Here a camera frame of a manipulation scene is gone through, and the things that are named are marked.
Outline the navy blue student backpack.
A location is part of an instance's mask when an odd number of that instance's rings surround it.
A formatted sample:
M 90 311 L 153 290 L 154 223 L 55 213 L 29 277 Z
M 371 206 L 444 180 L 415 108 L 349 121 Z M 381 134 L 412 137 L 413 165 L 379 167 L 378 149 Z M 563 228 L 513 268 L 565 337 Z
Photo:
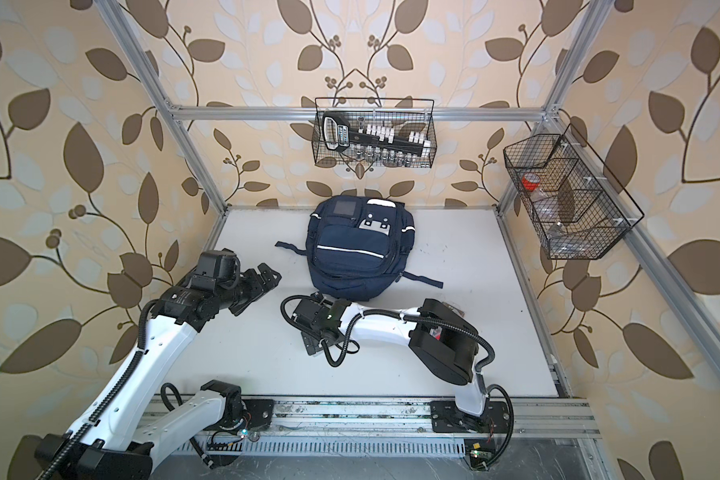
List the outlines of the navy blue student backpack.
M 365 302 L 402 278 L 441 289 L 443 283 L 406 271 L 416 228 L 401 202 L 339 195 L 310 214 L 305 246 L 276 246 L 307 259 L 313 286 L 323 295 Z

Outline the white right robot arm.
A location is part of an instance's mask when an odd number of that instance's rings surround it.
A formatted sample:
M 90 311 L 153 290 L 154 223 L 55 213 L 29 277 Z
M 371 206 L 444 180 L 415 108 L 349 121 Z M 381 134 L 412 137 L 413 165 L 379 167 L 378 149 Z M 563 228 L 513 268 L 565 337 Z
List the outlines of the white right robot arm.
M 286 297 L 280 314 L 301 333 L 307 353 L 323 355 L 333 368 L 358 353 L 363 342 L 405 346 L 431 374 L 456 387 L 455 405 L 462 413 L 485 415 L 489 393 L 482 370 L 495 360 L 495 350 L 443 302 L 427 298 L 419 307 L 389 310 L 315 293 Z

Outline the red stationery blister pack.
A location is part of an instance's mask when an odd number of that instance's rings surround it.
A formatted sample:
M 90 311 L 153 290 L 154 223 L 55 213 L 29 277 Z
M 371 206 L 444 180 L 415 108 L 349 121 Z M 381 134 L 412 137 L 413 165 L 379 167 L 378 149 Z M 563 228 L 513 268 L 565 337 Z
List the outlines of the red stationery blister pack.
M 447 337 L 457 335 L 460 328 L 464 326 L 461 312 L 446 304 L 434 307 L 429 313 L 429 317 L 435 320 L 430 328 L 430 334 L 443 342 Z

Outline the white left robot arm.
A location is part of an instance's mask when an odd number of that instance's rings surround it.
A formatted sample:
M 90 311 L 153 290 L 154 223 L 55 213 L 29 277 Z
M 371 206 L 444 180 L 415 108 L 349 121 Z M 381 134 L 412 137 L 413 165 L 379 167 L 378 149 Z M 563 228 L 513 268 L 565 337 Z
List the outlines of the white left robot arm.
M 282 276 L 262 263 L 242 270 L 228 249 L 203 252 L 182 280 L 143 308 L 134 349 L 104 391 L 66 433 L 48 434 L 34 457 L 41 479 L 146 479 L 206 428 L 248 436 L 254 414 L 239 386 L 210 380 L 147 426 L 139 423 L 155 395 L 174 386 L 165 377 L 205 325 L 223 310 L 240 315 L 274 290 Z

